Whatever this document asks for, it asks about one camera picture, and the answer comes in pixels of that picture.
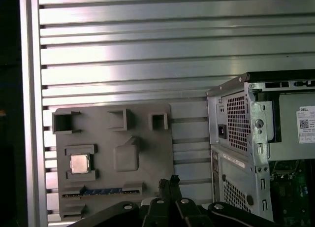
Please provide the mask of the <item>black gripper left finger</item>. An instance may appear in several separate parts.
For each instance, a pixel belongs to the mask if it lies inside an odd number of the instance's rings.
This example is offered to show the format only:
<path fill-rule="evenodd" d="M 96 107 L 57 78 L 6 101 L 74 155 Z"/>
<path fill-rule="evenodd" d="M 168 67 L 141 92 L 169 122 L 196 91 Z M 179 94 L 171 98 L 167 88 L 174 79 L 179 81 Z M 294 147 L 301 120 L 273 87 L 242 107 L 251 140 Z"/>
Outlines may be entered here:
<path fill-rule="evenodd" d="M 149 205 L 123 201 L 71 224 L 72 227 L 167 227 L 173 179 L 159 181 L 159 196 Z"/>

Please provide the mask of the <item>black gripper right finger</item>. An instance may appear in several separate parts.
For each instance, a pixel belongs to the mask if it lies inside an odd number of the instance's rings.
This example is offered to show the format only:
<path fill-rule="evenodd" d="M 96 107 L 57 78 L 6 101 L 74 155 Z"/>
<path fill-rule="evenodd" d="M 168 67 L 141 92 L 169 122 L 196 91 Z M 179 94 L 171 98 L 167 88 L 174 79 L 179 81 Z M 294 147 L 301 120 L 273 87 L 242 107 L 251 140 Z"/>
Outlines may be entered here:
<path fill-rule="evenodd" d="M 182 196 L 179 176 L 170 177 L 170 194 L 185 227 L 277 227 L 278 224 L 223 202 L 207 209 Z"/>

